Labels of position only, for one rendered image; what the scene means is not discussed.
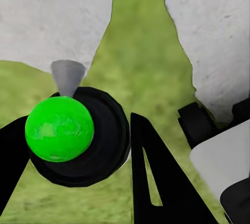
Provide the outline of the insectifuge atomizer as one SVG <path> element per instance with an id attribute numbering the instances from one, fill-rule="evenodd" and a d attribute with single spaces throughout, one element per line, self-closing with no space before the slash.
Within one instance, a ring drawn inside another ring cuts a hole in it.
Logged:
<path id="1" fill-rule="evenodd" d="M 107 92 L 78 85 L 86 66 L 74 60 L 51 63 L 59 92 L 37 104 L 25 137 L 35 168 L 52 183 L 88 187 L 126 163 L 131 130 L 122 106 Z"/>

